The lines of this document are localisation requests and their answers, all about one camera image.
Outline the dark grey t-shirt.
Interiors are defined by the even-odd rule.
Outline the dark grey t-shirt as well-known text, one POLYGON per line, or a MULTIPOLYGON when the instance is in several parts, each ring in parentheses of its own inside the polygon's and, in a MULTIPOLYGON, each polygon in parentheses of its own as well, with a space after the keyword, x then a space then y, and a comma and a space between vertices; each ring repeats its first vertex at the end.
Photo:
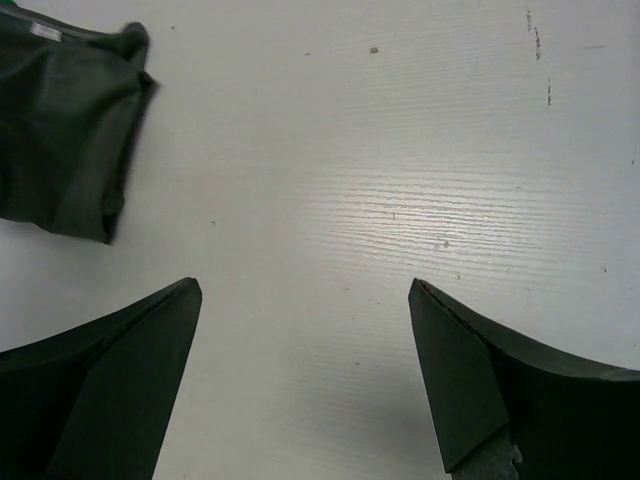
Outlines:
POLYGON ((157 84, 139 22, 86 30, 1 4, 1 217, 108 244, 157 84))

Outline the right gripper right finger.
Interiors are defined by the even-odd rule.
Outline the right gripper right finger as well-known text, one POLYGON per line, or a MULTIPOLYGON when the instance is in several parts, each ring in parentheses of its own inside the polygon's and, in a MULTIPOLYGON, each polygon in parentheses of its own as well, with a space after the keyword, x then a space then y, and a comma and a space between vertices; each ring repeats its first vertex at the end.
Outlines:
POLYGON ((452 478, 638 477, 637 371, 545 345, 420 279, 408 301, 452 478))

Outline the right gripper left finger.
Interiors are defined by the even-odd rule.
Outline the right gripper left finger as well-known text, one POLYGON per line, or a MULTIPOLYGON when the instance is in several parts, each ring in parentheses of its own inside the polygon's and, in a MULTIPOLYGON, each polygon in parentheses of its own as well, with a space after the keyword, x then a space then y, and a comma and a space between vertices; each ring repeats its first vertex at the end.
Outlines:
POLYGON ((184 278, 2 352, 2 478, 152 478, 201 304, 184 278))

